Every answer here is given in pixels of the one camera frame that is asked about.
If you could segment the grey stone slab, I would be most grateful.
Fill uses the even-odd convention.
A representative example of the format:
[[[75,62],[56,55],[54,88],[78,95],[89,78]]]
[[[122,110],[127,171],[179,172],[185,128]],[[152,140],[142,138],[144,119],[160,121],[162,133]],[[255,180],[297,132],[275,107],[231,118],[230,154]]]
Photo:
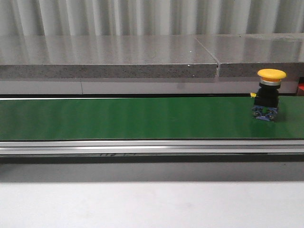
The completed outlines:
[[[193,36],[2,36],[1,79],[214,78]]]
[[[288,81],[304,75],[304,35],[197,35],[196,39],[218,62],[218,76],[257,78],[264,68],[287,73]]]

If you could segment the green conveyor belt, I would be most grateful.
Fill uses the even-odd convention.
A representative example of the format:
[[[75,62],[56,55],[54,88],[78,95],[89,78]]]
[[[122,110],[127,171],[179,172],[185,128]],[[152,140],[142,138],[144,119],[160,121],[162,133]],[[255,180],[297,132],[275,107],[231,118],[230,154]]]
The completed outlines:
[[[282,96],[272,122],[249,97],[1,100],[3,141],[302,139],[304,99]]]

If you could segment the grey stone slab left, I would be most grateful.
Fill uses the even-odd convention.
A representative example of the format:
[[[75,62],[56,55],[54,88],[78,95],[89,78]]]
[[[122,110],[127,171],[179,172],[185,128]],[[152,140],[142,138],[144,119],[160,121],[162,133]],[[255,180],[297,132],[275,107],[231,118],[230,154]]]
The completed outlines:
[[[214,78],[193,36],[2,36],[1,79]]]

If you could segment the yellow push button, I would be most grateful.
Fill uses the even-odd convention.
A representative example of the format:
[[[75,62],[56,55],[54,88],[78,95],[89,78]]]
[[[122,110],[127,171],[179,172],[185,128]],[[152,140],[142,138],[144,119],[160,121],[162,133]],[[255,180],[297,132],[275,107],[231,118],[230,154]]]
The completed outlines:
[[[252,107],[253,117],[263,121],[273,121],[278,113],[279,91],[281,80],[286,78],[286,73],[278,69],[260,69],[259,90],[250,93],[254,98]]]

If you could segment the grey stone slab right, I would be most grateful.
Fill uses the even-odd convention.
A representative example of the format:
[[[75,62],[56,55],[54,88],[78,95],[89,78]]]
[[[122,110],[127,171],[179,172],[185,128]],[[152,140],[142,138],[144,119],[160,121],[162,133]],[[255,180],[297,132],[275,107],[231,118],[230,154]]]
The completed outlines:
[[[257,78],[264,68],[287,73],[288,81],[304,75],[304,35],[197,35],[196,39],[218,62],[218,76]]]

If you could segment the red plastic tray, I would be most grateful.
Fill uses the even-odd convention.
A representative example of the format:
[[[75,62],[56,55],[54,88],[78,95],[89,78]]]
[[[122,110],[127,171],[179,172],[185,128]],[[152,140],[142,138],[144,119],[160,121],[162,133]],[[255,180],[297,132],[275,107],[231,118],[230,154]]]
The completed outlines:
[[[297,96],[304,96],[304,77],[299,78],[298,88],[296,92]]]

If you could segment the white pleated curtain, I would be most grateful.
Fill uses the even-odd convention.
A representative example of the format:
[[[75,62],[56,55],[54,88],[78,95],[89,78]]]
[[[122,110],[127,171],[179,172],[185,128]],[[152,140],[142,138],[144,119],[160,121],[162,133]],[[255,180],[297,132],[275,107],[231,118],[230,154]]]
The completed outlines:
[[[302,33],[301,0],[3,0],[6,35]]]

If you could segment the aluminium conveyor frame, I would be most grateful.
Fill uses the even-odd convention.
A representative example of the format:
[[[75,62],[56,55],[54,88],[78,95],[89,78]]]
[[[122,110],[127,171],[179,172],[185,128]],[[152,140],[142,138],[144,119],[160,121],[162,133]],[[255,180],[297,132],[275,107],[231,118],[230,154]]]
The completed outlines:
[[[88,157],[112,155],[226,155],[302,154],[302,139],[207,139],[207,140],[62,140],[4,141],[0,156]]]

